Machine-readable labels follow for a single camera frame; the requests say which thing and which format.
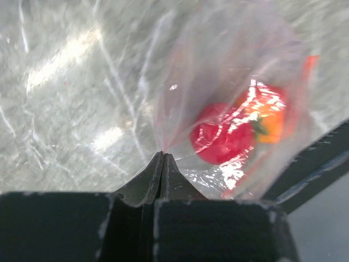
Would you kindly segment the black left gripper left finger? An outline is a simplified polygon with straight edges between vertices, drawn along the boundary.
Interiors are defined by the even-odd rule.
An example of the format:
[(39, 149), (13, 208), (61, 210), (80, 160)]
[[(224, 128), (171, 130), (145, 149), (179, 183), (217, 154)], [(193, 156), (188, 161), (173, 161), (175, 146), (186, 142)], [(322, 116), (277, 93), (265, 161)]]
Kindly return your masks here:
[(163, 163), (164, 154), (157, 152), (140, 173), (115, 193), (127, 205), (143, 205), (147, 200), (152, 203), (159, 188)]

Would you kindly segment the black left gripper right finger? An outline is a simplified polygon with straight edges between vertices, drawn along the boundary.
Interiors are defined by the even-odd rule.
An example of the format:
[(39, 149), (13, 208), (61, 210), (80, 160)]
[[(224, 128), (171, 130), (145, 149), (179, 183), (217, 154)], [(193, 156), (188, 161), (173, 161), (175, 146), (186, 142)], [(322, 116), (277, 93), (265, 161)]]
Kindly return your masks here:
[(159, 185), (160, 199), (206, 199), (179, 171), (172, 154), (164, 155)]

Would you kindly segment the red fake apple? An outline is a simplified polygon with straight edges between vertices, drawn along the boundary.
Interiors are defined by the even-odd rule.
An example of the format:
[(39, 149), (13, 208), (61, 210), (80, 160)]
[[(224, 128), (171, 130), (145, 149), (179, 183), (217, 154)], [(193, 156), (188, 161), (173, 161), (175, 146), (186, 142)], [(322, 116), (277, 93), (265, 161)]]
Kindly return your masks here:
[(205, 162), (220, 165), (245, 158), (255, 147), (255, 132), (247, 114), (227, 103), (213, 103), (199, 114), (189, 135), (195, 153)]

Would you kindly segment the orange fake persimmon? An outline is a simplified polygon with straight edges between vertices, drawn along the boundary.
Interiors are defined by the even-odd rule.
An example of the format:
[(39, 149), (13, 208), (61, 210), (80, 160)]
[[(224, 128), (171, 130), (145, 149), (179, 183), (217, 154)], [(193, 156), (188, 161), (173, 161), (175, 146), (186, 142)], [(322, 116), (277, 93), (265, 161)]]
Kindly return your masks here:
[(258, 82), (241, 93), (234, 105), (251, 116), (257, 142), (280, 141), (287, 109), (286, 94), (280, 87)]

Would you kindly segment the clear zip top bag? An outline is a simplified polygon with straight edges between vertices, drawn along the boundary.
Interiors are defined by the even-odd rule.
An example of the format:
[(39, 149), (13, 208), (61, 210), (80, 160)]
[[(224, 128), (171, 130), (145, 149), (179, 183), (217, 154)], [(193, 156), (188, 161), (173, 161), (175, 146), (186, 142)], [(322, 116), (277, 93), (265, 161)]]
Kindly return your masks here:
[[(208, 198), (261, 198), (311, 141), (309, 81), (316, 62), (273, 1), (200, 1), (166, 63), (154, 113), (158, 149), (172, 154)], [(255, 133), (245, 158), (220, 165), (202, 160), (189, 139), (201, 111), (213, 103), (236, 107), (239, 95), (258, 82), (286, 94), (280, 141), (260, 143)]]

